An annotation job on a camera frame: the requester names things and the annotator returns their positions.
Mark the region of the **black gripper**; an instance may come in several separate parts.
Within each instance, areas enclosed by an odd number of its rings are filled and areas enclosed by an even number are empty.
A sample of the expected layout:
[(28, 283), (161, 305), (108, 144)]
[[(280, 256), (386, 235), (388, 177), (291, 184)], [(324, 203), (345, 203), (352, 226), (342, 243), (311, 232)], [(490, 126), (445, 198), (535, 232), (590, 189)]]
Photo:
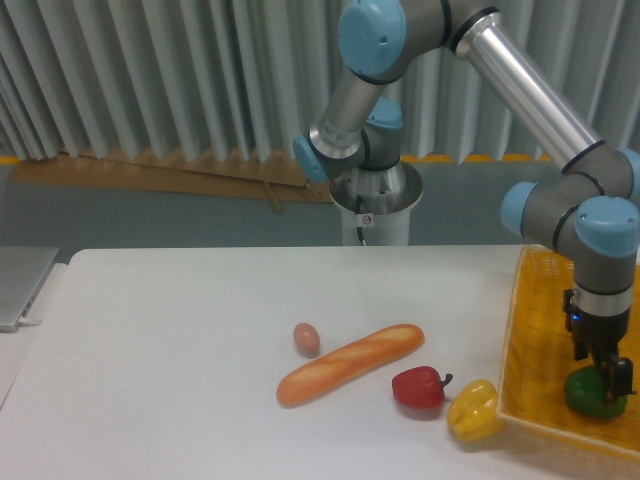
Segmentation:
[(574, 360), (597, 356), (594, 365), (603, 385), (603, 402), (613, 404), (631, 394), (631, 360), (620, 357), (618, 344), (627, 333), (630, 310), (598, 316), (580, 309), (566, 312), (565, 326), (574, 344)]

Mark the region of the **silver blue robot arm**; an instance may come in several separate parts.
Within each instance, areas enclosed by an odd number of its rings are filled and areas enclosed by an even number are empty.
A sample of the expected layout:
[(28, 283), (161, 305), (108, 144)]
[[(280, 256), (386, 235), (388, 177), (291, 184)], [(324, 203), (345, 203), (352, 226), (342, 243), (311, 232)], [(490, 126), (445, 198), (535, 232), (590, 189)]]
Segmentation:
[(513, 186), (501, 221), (573, 262), (563, 309), (574, 356), (592, 360), (604, 403), (630, 395), (633, 363), (618, 345), (639, 247), (638, 154), (606, 144), (510, 38), (489, 1), (352, 1), (339, 18), (338, 44), (344, 72), (324, 112), (293, 143), (306, 176), (323, 183), (354, 168), (395, 168), (402, 116), (383, 89), (439, 48), (469, 62), (562, 173), (552, 186)]

